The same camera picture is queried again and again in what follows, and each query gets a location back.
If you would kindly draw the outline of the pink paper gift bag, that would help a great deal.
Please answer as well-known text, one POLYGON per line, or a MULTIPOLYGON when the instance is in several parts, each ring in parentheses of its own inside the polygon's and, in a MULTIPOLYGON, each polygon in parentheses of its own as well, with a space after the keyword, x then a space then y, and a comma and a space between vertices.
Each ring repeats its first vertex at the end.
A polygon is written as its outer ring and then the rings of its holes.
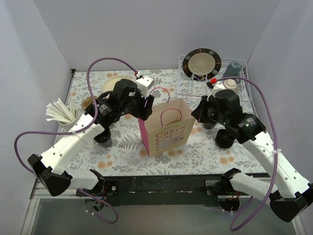
POLYGON ((146 121, 138 119, 142 142, 150 157, 186 144, 195 118, 184 99, 170 99, 152 107, 146 121))

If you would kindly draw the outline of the black printed coffee cup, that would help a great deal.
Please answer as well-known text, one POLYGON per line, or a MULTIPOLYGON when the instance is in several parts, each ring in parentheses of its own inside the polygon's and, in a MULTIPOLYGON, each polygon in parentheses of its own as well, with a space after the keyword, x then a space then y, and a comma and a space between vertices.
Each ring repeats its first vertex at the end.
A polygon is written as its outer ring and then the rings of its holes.
POLYGON ((216 123, 204 123, 203 127, 207 130, 211 130, 216 126, 216 123))

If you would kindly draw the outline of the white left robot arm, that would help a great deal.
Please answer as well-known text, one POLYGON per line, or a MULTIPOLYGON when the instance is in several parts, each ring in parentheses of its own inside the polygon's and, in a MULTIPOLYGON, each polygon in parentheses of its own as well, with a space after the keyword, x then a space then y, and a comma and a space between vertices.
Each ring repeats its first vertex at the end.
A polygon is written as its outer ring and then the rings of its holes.
POLYGON ((153 84, 153 79, 148 76, 135 81, 121 79, 112 91, 101 94, 86 108, 71 128, 71 135, 64 136, 41 155, 32 154, 28 158, 34 174, 51 196, 79 188, 94 196, 103 193, 105 179, 100 173, 94 169, 72 171, 67 166, 91 140, 110 146, 109 126, 121 116, 130 114, 147 120, 152 114, 154 97, 149 94, 149 89, 153 84))

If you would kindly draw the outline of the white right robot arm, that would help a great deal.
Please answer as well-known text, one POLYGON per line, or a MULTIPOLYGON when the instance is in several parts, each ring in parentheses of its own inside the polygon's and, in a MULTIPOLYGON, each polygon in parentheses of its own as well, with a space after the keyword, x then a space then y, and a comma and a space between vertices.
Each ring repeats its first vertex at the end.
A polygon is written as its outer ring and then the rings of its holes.
POLYGON ((262 122, 243 112, 239 96, 232 90, 221 90, 201 97, 191 115, 203 124, 224 126, 222 132, 237 140, 261 164, 274 180, 266 204, 281 220, 292 221, 313 202, 313 185, 285 158, 262 122))

